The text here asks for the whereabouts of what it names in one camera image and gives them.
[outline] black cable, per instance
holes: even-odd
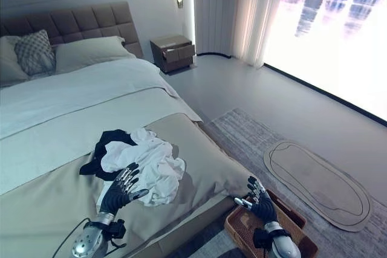
[[[67,237],[62,241],[62,243],[60,243],[58,249],[55,251],[55,253],[54,253],[54,255],[53,255],[53,258],[55,258],[55,255],[58,253],[58,251],[59,251],[60,248],[63,246],[63,244],[67,241],[67,239],[71,236],[71,234],[73,234],[74,231],[75,231],[75,230],[76,230],[83,222],[85,222],[86,220],[88,220],[89,222],[91,222],[89,218],[85,218],[85,219],[83,219],[82,221],[80,221],[79,224],[76,225],[76,227],[75,227],[75,228],[69,233],[69,235],[67,235]]]
[[[111,253],[113,253],[114,251],[118,250],[118,249],[121,249],[123,247],[126,246],[126,243],[122,244],[122,245],[117,245],[116,243],[113,242],[113,240],[110,240],[111,242],[111,245],[115,246],[115,249],[111,250],[110,252],[107,252],[106,255],[104,257],[106,257],[107,255],[110,255]]]

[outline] gray rug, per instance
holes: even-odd
[[[319,155],[290,140],[266,150],[270,173],[328,222],[349,232],[364,229],[372,199],[356,180]]]
[[[373,200],[374,211],[366,227],[357,233],[340,230],[320,217],[285,185],[263,162],[265,151],[284,139],[240,109],[234,109],[205,125],[206,132],[227,153],[258,176],[263,185],[307,219],[306,234],[319,247],[318,257],[386,257],[387,208]],[[224,218],[215,221],[169,258],[244,257],[223,228]]]

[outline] window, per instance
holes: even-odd
[[[387,0],[281,0],[264,60],[387,120]]]

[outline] bed frame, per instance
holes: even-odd
[[[46,30],[51,45],[103,36],[121,36],[136,57],[143,52],[126,1],[55,10],[0,21],[0,36],[23,36]]]

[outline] beige bedspread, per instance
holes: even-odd
[[[127,232],[117,242],[128,246],[110,257],[134,253],[150,239],[173,229],[210,198],[247,193],[250,173],[219,150],[184,114],[170,115],[148,128],[174,146],[174,155],[186,162],[186,173],[173,203],[144,207],[135,201],[119,211],[117,218],[125,220]],[[79,221],[96,214],[102,181],[78,175],[86,161],[87,156],[83,156],[0,196],[0,257],[51,257]],[[58,257],[68,257],[75,235]]]

